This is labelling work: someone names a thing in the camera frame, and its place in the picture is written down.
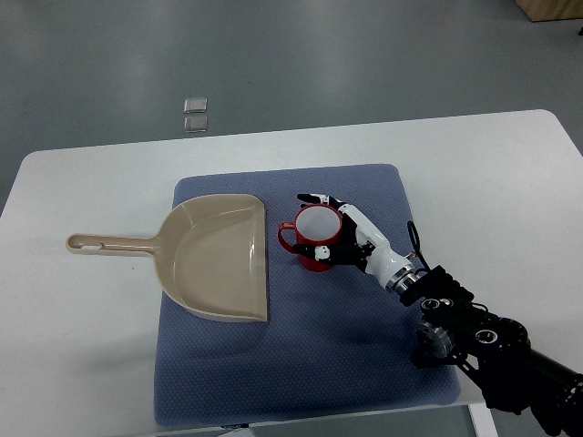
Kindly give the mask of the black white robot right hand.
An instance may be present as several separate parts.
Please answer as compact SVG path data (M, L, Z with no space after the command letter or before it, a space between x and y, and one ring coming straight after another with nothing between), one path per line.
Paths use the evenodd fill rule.
M418 281L413 262L395 252L389 239L356 206L323 194L301 193L305 206L323 205L339 213L343 229L338 243L296 243L293 249L326 265L354 265L399 295Z

